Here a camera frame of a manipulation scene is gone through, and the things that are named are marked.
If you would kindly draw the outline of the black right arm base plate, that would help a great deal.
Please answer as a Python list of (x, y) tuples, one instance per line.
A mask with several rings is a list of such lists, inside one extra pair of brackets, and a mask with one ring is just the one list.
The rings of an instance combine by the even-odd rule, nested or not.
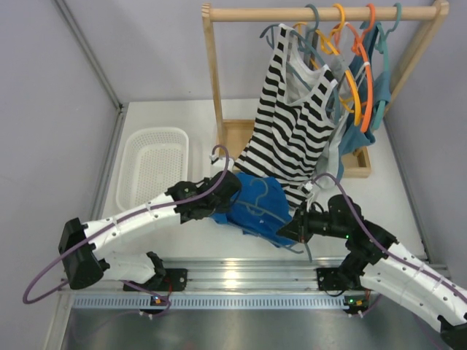
[(347, 291), (363, 291), (358, 275), (342, 272), (340, 268), (318, 268), (318, 290), (331, 297), (338, 297)]

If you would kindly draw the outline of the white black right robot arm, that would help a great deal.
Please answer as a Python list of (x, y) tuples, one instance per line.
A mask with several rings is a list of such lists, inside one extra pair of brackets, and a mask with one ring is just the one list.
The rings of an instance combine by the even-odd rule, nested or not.
[(466, 290), (364, 219), (351, 198), (335, 195), (325, 211), (300, 208), (278, 234), (300, 243), (315, 235), (343, 239), (349, 253), (326, 269), (322, 291), (371, 289), (424, 320), (451, 349), (466, 348)]

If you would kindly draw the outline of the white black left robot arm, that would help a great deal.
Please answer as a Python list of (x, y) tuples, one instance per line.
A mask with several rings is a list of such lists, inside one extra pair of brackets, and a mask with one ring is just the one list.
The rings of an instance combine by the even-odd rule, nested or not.
[(162, 259), (152, 251), (129, 254), (126, 246), (164, 228), (224, 214), (241, 189), (235, 174), (221, 171), (200, 182), (178, 182), (115, 216), (86, 223), (69, 220), (58, 251), (70, 289), (86, 289), (100, 281), (127, 281), (129, 290), (157, 290), (167, 280)]

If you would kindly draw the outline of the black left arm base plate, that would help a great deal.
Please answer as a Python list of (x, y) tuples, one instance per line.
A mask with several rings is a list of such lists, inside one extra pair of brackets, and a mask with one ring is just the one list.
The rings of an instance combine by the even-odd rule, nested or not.
[(188, 270), (184, 268), (167, 268), (165, 273), (156, 273), (144, 284), (132, 284), (152, 292), (181, 292), (186, 288)]

